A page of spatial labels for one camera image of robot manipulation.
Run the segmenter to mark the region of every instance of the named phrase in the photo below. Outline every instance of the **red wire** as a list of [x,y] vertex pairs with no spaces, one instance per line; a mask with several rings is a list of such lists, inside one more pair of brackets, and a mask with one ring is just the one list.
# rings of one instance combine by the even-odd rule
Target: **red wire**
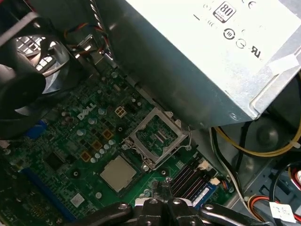
[[[263,195],[255,197],[255,198],[251,201],[251,204],[250,204],[251,208],[253,208],[254,204],[255,204],[257,201],[259,201],[259,200],[267,200],[267,201],[269,201],[269,197],[263,196]],[[299,222],[301,222],[301,216],[299,216],[298,214],[295,214],[295,213],[293,214],[293,216],[295,217],[296,220],[298,220]]]

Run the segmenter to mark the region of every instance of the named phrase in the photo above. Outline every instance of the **expansion slot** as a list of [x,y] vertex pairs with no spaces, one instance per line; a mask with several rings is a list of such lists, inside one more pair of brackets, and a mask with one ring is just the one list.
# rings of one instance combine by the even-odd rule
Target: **expansion slot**
[[52,191],[40,180],[40,178],[32,172],[30,168],[25,168],[21,171],[27,176],[28,180],[31,181],[40,191],[44,194],[49,201],[61,212],[65,219],[69,222],[73,222],[76,218],[72,213],[58,200],[58,198],[52,193]]

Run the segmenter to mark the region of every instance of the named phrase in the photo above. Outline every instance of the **chip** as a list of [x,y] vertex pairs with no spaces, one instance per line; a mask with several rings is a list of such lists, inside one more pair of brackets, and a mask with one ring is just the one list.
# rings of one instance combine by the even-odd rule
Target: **chip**
[[91,156],[89,155],[88,152],[84,151],[81,155],[80,155],[81,159],[85,162],[89,161],[91,159]]
[[93,144],[92,144],[92,147],[95,149],[95,150],[99,150],[101,147],[102,147],[102,143],[100,143],[98,140],[94,141]]
[[69,154],[65,160],[67,163],[72,164],[76,161],[76,158],[72,154]]
[[89,143],[84,144],[85,148],[89,148],[91,145]]
[[80,193],[77,193],[71,200],[70,202],[76,207],[78,208],[83,202],[84,202],[84,198],[83,196],[81,196]]
[[119,155],[104,167],[100,176],[112,189],[120,192],[131,183],[136,173],[136,170]]
[[52,152],[46,159],[45,162],[54,170],[57,171],[64,162],[55,152]]
[[106,138],[107,140],[109,140],[110,138],[112,138],[113,134],[112,134],[112,132],[109,129],[106,129],[103,132],[103,136],[104,136],[104,138]]

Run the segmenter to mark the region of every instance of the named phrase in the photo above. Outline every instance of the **ram slot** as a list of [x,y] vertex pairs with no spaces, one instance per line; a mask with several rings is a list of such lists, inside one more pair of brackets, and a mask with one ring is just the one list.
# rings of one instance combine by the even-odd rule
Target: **ram slot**
[[187,180],[182,183],[181,186],[179,186],[175,191],[174,191],[174,196],[175,197],[181,197],[188,189],[191,188],[191,185],[195,180],[197,180],[200,176],[200,171],[194,171],[188,178]]
[[208,176],[207,175],[202,175],[198,180],[195,181],[195,183],[193,183],[193,186],[191,186],[191,189],[187,190],[185,192],[185,194],[183,195],[182,198],[184,199],[191,199],[193,197],[194,194],[196,194],[200,188],[202,188],[203,186],[205,186],[208,182]]
[[189,166],[185,166],[181,171],[180,173],[173,179],[172,181],[172,185],[171,185],[171,188],[174,189],[178,182],[181,181],[183,179],[183,177],[185,176],[185,174],[188,172],[188,171],[191,171],[191,169],[189,168]]
[[187,181],[190,179],[190,177],[195,174],[196,172],[193,170],[188,170],[183,174],[181,180],[179,180],[177,183],[174,184],[174,187],[172,187],[173,193],[179,190],[180,187],[182,187],[184,184],[187,183]]

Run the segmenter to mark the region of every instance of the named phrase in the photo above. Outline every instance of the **metal bracket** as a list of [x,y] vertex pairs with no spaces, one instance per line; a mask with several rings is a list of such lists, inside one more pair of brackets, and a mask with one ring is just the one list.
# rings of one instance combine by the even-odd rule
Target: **metal bracket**
[[[146,125],[156,115],[178,136],[177,139],[174,140],[169,146],[164,147],[163,153],[159,157],[152,154],[136,136],[137,131],[145,129]],[[171,117],[172,114],[170,112],[163,112],[155,107],[129,135],[128,138],[131,138],[131,140],[128,138],[125,139],[126,143],[137,148],[137,152],[141,153],[146,159],[152,161],[152,163],[149,163],[149,167],[151,169],[154,169],[161,161],[171,154],[171,152],[188,136],[187,134],[183,133],[180,127],[170,120]]]

